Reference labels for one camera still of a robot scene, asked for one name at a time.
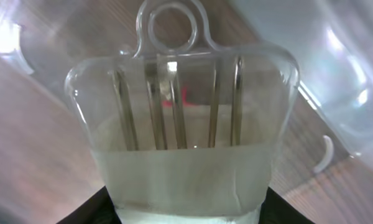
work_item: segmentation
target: metal rod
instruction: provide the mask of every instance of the metal rod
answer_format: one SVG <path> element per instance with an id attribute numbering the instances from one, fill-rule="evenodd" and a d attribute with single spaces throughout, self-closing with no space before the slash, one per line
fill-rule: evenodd
<path id="1" fill-rule="evenodd" d="M 217 119 L 218 119 L 218 105 L 219 105 L 219 86 L 220 86 L 220 69 L 221 61 L 217 60 L 214 64 L 214 82 L 213 92 L 211 95 L 210 105 L 210 124 L 209 124 L 209 141 L 208 147 L 215 147 L 216 133 L 217 133 Z"/>
<path id="2" fill-rule="evenodd" d="M 162 99 L 160 97 L 160 83 L 157 75 L 156 62 L 146 62 L 145 79 L 147 82 L 150 119 L 152 120 L 156 150 L 167 149 Z"/>
<path id="3" fill-rule="evenodd" d="M 172 97 L 175 138 L 179 149 L 187 148 L 187 134 L 185 133 L 185 119 L 182 105 L 180 83 L 178 81 L 177 62 L 167 63 L 167 72 L 170 76 L 170 93 Z"/>
<path id="4" fill-rule="evenodd" d="M 238 56 L 235 60 L 235 74 L 233 81 L 233 98 L 231 112 L 231 145 L 241 144 L 242 126 L 242 69 L 243 59 Z"/>
<path id="5" fill-rule="evenodd" d="M 123 72 L 115 71 L 113 73 L 113 85 L 117 95 L 117 105 L 120 113 L 120 122 L 127 150 L 136 151 L 139 149 L 137 133 L 131 110 L 129 89 Z"/>

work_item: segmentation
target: transparent plastic case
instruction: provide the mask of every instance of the transparent plastic case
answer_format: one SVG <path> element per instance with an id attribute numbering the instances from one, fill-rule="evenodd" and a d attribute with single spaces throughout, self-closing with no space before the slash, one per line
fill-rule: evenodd
<path id="1" fill-rule="evenodd" d="M 191 24 L 176 47 L 155 30 L 169 9 Z M 117 214 L 254 223 L 297 93 L 295 60 L 272 44 L 216 44 L 196 0 L 145 1 L 136 24 L 135 52 L 85 60 L 65 82 Z"/>

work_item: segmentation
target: black object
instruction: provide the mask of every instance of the black object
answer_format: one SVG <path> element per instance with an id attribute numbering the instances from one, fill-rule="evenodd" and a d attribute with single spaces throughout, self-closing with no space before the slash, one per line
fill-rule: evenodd
<path id="1" fill-rule="evenodd" d="M 261 205 L 259 224 L 311 224 L 271 188 Z M 58 224 L 121 224 L 106 187 L 103 187 Z"/>

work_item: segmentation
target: metal pin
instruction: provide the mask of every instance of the metal pin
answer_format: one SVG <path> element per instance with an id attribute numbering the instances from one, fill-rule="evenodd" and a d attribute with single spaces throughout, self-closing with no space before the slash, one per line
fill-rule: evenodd
<path id="1" fill-rule="evenodd" d="M 220 86 L 220 67 L 221 61 L 217 60 L 214 64 L 214 82 L 213 92 L 211 95 L 210 105 L 210 124 L 209 124 L 209 141 L 208 147 L 215 147 L 216 133 L 217 133 L 217 118 L 218 118 L 218 105 L 219 105 L 219 86 Z"/>
<path id="2" fill-rule="evenodd" d="M 242 126 L 242 69 L 243 59 L 238 56 L 235 60 L 235 74 L 233 82 L 233 98 L 231 112 L 231 145 L 241 144 Z"/>
<path id="3" fill-rule="evenodd" d="M 117 95 L 120 122 L 127 150 L 136 151 L 139 149 L 136 127 L 134 125 L 134 118 L 131 110 L 129 89 L 123 72 L 115 71 L 113 73 L 113 86 Z"/>
<path id="4" fill-rule="evenodd" d="M 180 84 L 178 81 L 177 62 L 167 62 L 167 72 L 170 77 L 170 94 L 172 97 L 173 118 L 175 128 L 175 138 L 179 149 L 187 148 L 187 135 L 185 133 L 185 120 L 182 105 Z"/>
<path id="5" fill-rule="evenodd" d="M 152 120 L 156 150 L 167 149 L 162 99 L 160 98 L 160 83 L 157 75 L 156 62 L 146 62 L 145 79 L 147 82 L 150 119 Z"/>

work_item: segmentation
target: plastic ring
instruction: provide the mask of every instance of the plastic ring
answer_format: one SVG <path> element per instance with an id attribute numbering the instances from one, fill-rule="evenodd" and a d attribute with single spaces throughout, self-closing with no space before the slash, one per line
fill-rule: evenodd
<path id="1" fill-rule="evenodd" d="M 166 9 L 171 9 L 171 8 L 178 9 L 182 11 L 186 16 L 188 16 L 189 21 L 191 22 L 191 28 L 192 28 L 191 37 L 189 38 L 188 42 L 183 44 L 181 47 L 175 48 L 175 49 L 171 49 L 167 47 L 165 44 L 161 43 L 161 41 L 159 41 L 156 38 L 156 35 L 154 32 L 154 22 L 155 22 L 156 17 L 162 11 Z M 180 4 L 178 2 L 171 2 L 168 4 L 161 5 L 156 10 L 152 11 L 152 13 L 150 14 L 149 23 L 148 23 L 148 36 L 152 44 L 160 51 L 166 54 L 179 54 L 182 52 L 187 52 L 193 47 L 198 37 L 198 26 L 196 23 L 196 19 L 194 15 L 192 14 L 192 12 L 189 10 L 189 8 L 187 8 L 184 4 Z"/>

